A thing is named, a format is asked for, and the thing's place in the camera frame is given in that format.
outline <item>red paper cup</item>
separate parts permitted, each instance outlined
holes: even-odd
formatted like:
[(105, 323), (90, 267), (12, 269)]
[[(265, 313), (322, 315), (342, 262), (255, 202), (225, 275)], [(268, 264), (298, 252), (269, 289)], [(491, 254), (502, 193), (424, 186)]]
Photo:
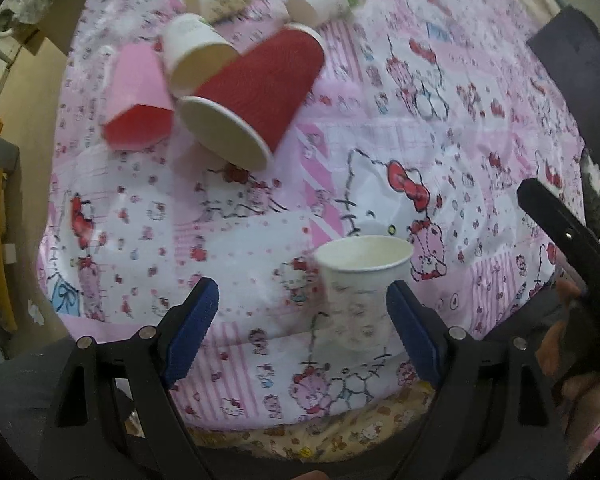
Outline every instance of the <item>red paper cup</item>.
[(179, 99), (178, 113), (212, 152), (262, 171), (314, 85), (324, 53), (313, 29), (287, 25)]
[(114, 150), (144, 150), (171, 133), (173, 104), (150, 43), (125, 45), (109, 88), (102, 135)]

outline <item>pink paper cup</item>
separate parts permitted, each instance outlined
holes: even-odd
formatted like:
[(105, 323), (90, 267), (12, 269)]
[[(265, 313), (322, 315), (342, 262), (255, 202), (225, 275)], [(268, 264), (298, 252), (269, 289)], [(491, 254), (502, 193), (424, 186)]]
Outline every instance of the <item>pink paper cup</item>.
[(173, 103), (151, 44), (125, 45), (109, 87), (104, 139), (114, 150), (144, 150), (167, 137), (172, 123)]

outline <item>silver bolt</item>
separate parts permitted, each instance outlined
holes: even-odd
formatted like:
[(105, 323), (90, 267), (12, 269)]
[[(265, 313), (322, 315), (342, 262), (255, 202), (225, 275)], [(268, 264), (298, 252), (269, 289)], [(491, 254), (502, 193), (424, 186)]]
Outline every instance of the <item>silver bolt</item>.
[(75, 344), (80, 350), (84, 350), (85, 348), (89, 348), (91, 343), (93, 343), (91, 336), (83, 335)]
[(526, 341), (521, 337), (515, 337), (513, 338), (513, 346), (518, 350), (526, 350)]
[(466, 337), (466, 330), (461, 326), (453, 326), (449, 329), (449, 335), (453, 339), (457, 339), (458, 341), (462, 341)]
[(143, 326), (140, 329), (140, 332), (138, 332), (138, 335), (140, 336), (140, 339), (151, 339), (156, 332), (155, 326)]

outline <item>hello kitty tablecloth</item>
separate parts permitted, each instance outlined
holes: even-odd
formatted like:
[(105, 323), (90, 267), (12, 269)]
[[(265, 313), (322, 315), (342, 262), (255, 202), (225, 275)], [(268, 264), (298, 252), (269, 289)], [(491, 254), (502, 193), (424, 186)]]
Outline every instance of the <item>hello kitty tablecloth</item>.
[[(484, 336), (550, 277), (555, 248), (517, 207), (537, 176), (582, 218), (576, 124), (525, 46), (516, 0), (368, 0), (320, 29), (328, 60), (266, 172), (196, 144), (176, 119), (141, 153), (100, 136), (120, 47), (149, 41), (180, 0), (88, 0), (64, 77), (38, 277), (74, 336), (157, 324), (200, 276), (220, 308), (173, 398), (187, 424), (264, 428), (337, 414), (416, 379), (394, 336), (330, 338), (312, 249), (408, 238), (405, 276), (448, 325)], [(286, 19), (254, 0), (218, 31), (239, 50)]]

